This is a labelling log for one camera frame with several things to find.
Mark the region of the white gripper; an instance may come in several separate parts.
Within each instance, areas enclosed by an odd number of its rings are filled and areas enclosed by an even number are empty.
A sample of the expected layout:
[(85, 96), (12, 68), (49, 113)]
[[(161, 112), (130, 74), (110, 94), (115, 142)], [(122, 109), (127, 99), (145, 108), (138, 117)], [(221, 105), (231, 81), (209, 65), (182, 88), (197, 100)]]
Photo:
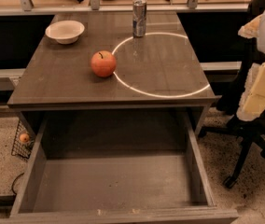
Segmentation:
[[(238, 35), (247, 39), (258, 37), (261, 16), (242, 26)], [(253, 63), (248, 71), (244, 84), (244, 92), (236, 112), (238, 119), (252, 121), (265, 110), (265, 63)]]

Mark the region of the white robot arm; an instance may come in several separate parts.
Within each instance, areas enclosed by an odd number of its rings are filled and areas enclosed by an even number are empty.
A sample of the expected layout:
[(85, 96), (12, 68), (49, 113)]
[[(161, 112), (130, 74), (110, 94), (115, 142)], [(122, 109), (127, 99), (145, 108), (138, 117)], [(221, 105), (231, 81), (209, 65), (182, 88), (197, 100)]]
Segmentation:
[[(257, 39), (258, 51), (265, 54), (265, 11), (242, 26), (239, 35), (245, 38)], [(236, 112), (238, 119), (252, 121), (258, 118), (265, 110), (265, 62), (261, 65), (253, 63), (248, 71)]]

